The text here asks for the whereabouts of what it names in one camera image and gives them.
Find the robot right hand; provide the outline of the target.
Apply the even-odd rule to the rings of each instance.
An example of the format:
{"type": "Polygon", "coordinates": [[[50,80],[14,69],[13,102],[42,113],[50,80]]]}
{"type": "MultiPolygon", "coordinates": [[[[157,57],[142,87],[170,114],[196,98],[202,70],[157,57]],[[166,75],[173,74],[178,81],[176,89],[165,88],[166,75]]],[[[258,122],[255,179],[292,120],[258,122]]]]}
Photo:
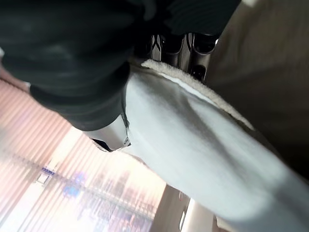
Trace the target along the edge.
{"type": "Polygon", "coordinates": [[[125,115],[130,60],[150,52],[151,37],[177,48],[187,33],[218,36],[237,0],[3,0],[2,66],[29,83],[42,106],[98,147],[130,145],[125,115]]]}

